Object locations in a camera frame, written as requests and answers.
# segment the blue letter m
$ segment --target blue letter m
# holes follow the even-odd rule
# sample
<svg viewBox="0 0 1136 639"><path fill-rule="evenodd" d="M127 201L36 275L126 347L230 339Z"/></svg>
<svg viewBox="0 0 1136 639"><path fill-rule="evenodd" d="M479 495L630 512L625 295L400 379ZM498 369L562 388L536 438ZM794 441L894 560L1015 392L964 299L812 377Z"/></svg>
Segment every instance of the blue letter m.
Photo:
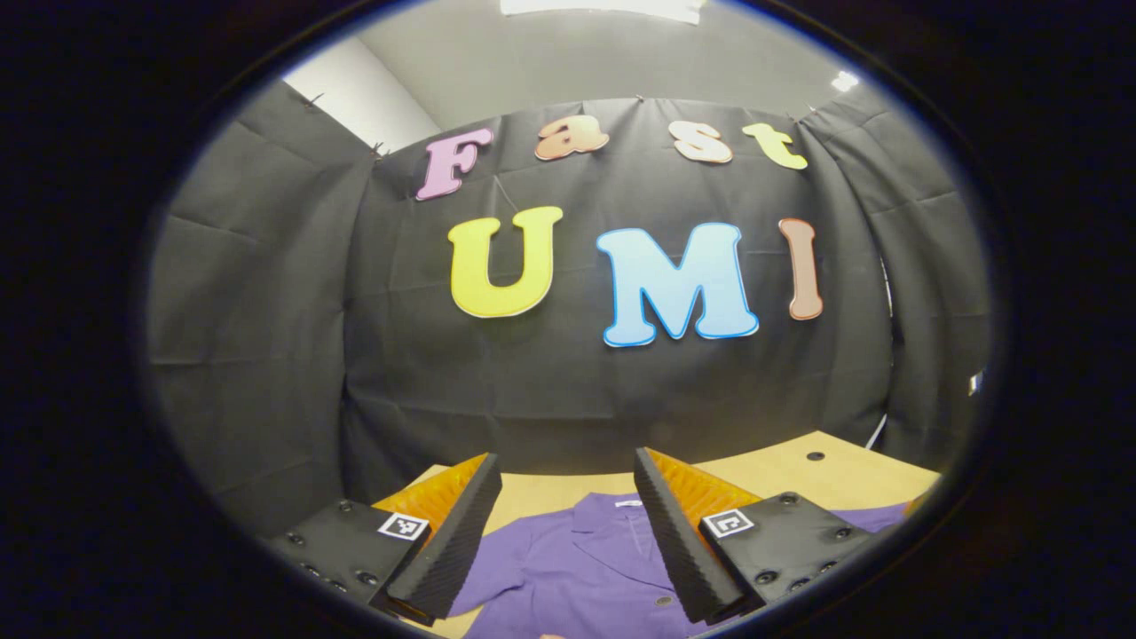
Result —
<svg viewBox="0 0 1136 639"><path fill-rule="evenodd" d="M619 229L600 235L595 246L611 258L616 322L603 332L609 346L642 346L655 329L643 317L643 299L651 302L667 333L686 332L694 301L702 293L702 318L694 331L707 339L740 338L758 330L758 316L745 304L737 241L732 224L699 224L691 232L683 262L675 264L642 229Z"/></svg>

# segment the table surface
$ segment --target table surface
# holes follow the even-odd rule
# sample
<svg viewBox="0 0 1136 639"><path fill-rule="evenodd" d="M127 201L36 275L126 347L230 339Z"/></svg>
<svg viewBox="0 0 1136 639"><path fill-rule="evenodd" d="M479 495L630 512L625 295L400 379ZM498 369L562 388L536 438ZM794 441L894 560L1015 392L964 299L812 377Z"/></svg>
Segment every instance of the table surface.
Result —
<svg viewBox="0 0 1136 639"><path fill-rule="evenodd" d="M822 453L824 458L811 460L808 458L810 453ZM760 497L791 490L829 511L877 508L909 501L922 495L938 478L938 473L933 471L892 459L819 431L694 466ZM411 483L448 467L431 466ZM485 524L485 534L519 517L571 508L590 492L625 495L635 491L630 472L604 475L501 473L501 493ZM441 637L459 639L469 630L478 612L481 608L440 619L432 628L403 621Z"/></svg>

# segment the yellow letter u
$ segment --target yellow letter u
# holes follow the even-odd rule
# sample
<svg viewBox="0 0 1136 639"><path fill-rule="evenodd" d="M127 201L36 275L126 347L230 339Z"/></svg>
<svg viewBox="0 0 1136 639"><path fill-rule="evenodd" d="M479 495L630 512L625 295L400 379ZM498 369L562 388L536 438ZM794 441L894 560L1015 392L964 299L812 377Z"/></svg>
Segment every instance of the yellow letter u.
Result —
<svg viewBox="0 0 1136 639"><path fill-rule="evenodd" d="M450 291L458 308L475 317L520 315L544 299L552 285L552 225L563 217L554 206L525 209L512 224L525 232L525 266L517 283L490 283L490 238L501 227L495 217L462 222L450 230L453 266Z"/></svg>

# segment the brown letter i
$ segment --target brown letter i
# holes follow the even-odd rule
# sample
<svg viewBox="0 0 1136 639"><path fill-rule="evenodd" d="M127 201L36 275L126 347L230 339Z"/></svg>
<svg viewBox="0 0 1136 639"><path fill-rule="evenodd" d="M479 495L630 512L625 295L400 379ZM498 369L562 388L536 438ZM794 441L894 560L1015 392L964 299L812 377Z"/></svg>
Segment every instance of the brown letter i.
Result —
<svg viewBox="0 0 1136 639"><path fill-rule="evenodd" d="M825 305L817 290L817 262L812 256L812 225L803 219L786 217L777 227L788 240L790 259L793 262L793 301L788 315L793 320L812 320Z"/></svg>

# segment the black fabric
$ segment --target black fabric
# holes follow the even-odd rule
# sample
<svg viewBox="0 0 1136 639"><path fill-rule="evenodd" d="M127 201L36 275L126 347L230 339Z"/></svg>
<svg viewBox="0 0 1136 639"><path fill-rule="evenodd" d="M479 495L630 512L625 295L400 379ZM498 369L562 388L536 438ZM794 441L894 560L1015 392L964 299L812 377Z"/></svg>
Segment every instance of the black fabric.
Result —
<svg viewBox="0 0 1136 639"><path fill-rule="evenodd" d="M847 177L886 266L895 371L876 449L941 470L971 429L970 377L992 348L975 202L916 122L869 91L850 91L802 127Z"/></svg>
<svg viewBox="0 0 1136 639"><path fill-rule="evenodd" d="M204 488L259 534L342 496L343 276L367 155L272 85L201 156L156 249L164 418Z"/></svg>
<svg viewBox="0 0 1136 639"><path fill-rule="evenodd" d="M534 155L537 131L567 116L595 116L602 149L554 161ZM704 122L734 159L695 163L673 147L670 122ZM770 161L743 126L766 122L797 141L804 171ZM456 193L416 201L431 141L487 126ZM554 226L554 277L544 300L509 318L476 318L450 292L454 225L496 217L494 284L516 281L521 233L536 206L563 209ZM787 243L777 223L817 230L825 312L788 316ZM612 277L596 238L645 229L676 264L705 222L738 226L737 250L759 331L705 340L663 331L649 346L615 349ZM883 414L891 323L880 258L847 180L816 140L785 117L683 100L556 105L470 124L393 153L367 186L348 260L346 489L379 498L434 463L485 450L503 472L610 473L650 446L684 460L736 455L821 429L864 443ZM701 302L694 317L701 314ZM655 322L651 312L649 321Z"/></svg>
<svg viewBox="0 0 1136 639"><path fill-rule="evenodd" d="M926 141L864 93L803 126L683 100L554 105L375 165L277 84L215 140L170 206L150 299L167 421L206 488L260 534L486 450L503 472L626 472L638 446L699 462L817 429L862 445L886 412L883 450L938 467L969 425L967 380L987 350L983 260ZM537 159L537 131L575 114L595 116L611 141ZM680 156L667 133L676 119L715 126L733 161ZM788 133L809 166L769 160L741 132L757 122ZM426 144L483 126L494 140L461 189L416 201ZM536 206L565 211L545 299L509 318L461 312L450 229L500 219L490 277L509 284L521 268L511 218ZM825 310L812 321L788 316L784 217L817 231ZM705 222L742 231L759 331L604 345L612 277L596 238L642 227L677 262ZM648 320L658 325L650 307Z"/></svg>

